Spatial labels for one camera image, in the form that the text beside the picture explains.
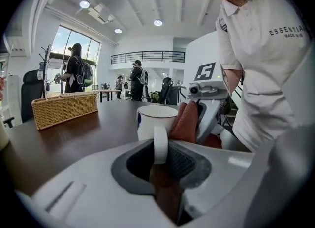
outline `coat rack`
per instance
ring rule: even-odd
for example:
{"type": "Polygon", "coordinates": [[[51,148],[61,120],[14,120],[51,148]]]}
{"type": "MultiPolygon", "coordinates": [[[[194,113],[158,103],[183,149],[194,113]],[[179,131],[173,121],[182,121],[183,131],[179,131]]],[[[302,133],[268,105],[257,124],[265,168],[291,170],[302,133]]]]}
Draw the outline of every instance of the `coat rack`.
{"type": "Polygon", "coordinates": [[[41,47],[44,51],[45,51],[45,57],[43,57],[40,53],[39,53],[39,55],[40,55],[40,57],[43,59],[43,61],[44,61],[44,70],[43,70],[43,80],[44,80],[44,83],[45,83],[45,91],[44,91],[44,98],[46,97],[46,85],[48,84],[48,81],[49,80],[45,80],[46,79],[46,66],[48,66],[49,64],[49,60],[50,59],[52,59],[52,57],[51,58],[49,58],[49,54],[50,54],[50,51],[51,51],[51,46],[52,45],[50,45],[50,44],[48,44],[48,47],[47,47],[47,49],[44,49],[43,47],[41,47]]]}

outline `wicker basket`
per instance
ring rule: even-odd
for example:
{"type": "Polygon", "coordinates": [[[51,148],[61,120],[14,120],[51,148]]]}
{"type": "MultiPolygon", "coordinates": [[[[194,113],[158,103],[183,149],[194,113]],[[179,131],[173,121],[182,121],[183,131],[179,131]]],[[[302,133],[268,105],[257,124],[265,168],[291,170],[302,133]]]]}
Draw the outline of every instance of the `wicker basket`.
{"type": "Polygon", "coordinates": [[[77,92],[34,100],[31,105],[38,130],[97,112],[97,93],[77,92]]]}

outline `mug handle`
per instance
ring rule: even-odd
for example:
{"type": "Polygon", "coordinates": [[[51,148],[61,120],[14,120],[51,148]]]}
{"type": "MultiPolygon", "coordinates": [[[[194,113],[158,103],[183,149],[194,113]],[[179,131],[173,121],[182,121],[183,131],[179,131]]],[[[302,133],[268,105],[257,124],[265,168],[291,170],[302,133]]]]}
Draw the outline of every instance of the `mug handle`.
{"type": "Polygon", "coordinates": [[[154,126],[154,164],[166,163],[168,137],[164,126],[154,126]]]}

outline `blue logo on mug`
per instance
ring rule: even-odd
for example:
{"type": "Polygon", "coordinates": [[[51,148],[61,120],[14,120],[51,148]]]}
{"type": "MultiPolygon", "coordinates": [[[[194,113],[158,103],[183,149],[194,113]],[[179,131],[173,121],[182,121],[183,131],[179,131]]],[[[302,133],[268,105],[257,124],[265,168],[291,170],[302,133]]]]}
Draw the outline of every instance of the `blue logo on mug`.
{"type": "Polygon", "coordinates": [[[138,128],[140,126],[140,123],[141,123],[141,114],[138,112],[138,115],[137,115],[137,121],[138,121],[138,128]]]}

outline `red towel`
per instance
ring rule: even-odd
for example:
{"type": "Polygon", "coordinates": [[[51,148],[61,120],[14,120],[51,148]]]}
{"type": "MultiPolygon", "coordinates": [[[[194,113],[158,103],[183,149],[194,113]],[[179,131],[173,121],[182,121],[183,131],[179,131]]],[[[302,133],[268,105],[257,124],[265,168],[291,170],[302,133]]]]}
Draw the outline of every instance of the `red towel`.
{"type": "MultiPolygon", "coordinates": [[[[191,100],[188,104],[182,103],[173,123],[170,138],[196,143],[197,123],[198,106],[196,102],[191,100]]],[[[202,145],[222,149],[222,141],[213,134],[210,134],[202,145]]]]}

